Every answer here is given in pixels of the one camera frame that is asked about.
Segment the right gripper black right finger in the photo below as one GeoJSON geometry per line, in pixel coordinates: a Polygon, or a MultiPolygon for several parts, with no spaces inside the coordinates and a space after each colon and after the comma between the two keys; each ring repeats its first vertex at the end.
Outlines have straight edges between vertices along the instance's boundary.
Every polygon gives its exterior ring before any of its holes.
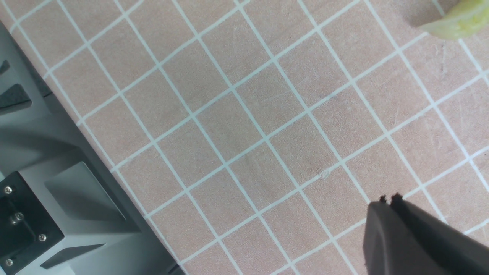
{"type": "Polygon", "coordinates": [[[392,196],[398,214],[423,250],[449,275],[487,275],[488,247],[404,200],[392,196]]]}

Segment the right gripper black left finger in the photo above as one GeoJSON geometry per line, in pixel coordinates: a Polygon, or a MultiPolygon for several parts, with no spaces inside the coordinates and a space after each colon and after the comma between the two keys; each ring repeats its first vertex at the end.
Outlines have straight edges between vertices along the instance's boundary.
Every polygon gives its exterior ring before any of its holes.
{"type": "Polygon", "coordinates": [[[369,275],[425,275],[426,253],[386,196],[368,206],[363,254],[369,275]]]}

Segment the grey robot base mount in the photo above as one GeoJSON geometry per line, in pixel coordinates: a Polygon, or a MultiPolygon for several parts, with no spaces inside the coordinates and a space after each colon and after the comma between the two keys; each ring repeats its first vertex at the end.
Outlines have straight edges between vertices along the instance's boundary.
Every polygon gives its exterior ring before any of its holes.
{"type": "Polygon", "coordinates": [[[1,274],[183,274],[4,24],[1,274]]]}

